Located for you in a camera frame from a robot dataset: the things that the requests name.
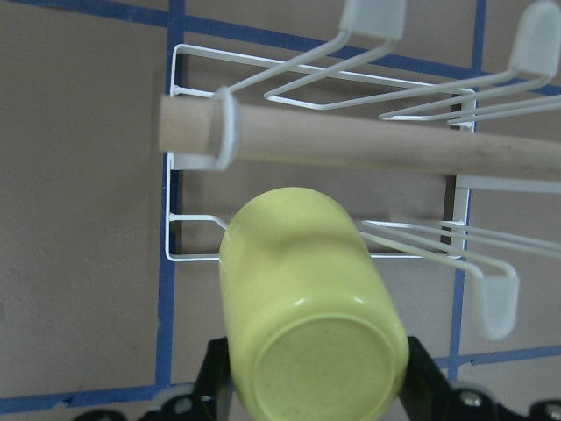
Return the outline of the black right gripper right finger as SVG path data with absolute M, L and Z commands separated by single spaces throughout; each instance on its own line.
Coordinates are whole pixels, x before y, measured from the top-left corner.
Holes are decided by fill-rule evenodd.
M 408 365 L 399 400 L 412 421 L 447 419 L 452 386 L 417 337 L 408 337 Z

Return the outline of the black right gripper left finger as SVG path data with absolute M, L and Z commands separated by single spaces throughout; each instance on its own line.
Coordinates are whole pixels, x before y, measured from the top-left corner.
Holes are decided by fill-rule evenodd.
M 229 419 L 233 381 L 226 337 L 209 341 L 192 396 L 195 420 L 226 421 Z

